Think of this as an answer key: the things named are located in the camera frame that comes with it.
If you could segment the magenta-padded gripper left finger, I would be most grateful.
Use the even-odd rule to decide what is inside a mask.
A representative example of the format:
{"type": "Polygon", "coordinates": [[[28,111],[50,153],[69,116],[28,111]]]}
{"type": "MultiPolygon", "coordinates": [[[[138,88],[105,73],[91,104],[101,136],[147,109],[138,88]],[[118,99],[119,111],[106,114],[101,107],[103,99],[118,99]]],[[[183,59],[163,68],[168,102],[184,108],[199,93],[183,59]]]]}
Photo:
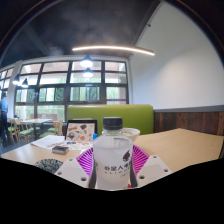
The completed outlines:
{"type": "Polygon", "coordinates": [[[77,158],[68,158],[55,174],[81,187],[94,189],[96,173],[93,149],[89,148],[83,151],[77,158]]]}

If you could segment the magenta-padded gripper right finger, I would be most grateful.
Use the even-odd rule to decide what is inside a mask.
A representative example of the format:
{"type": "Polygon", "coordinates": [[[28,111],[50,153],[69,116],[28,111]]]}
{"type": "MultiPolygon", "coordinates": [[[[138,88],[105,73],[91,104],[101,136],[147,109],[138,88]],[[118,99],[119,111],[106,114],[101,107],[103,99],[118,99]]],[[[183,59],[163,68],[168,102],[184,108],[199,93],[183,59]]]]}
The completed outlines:
{"type": "Polygon", "coordinates": [[[143,187],[157,181],[172,171],[158,155],[149,155],[139,146],[133,146],[130,185],[132,188],[143,187]]]}

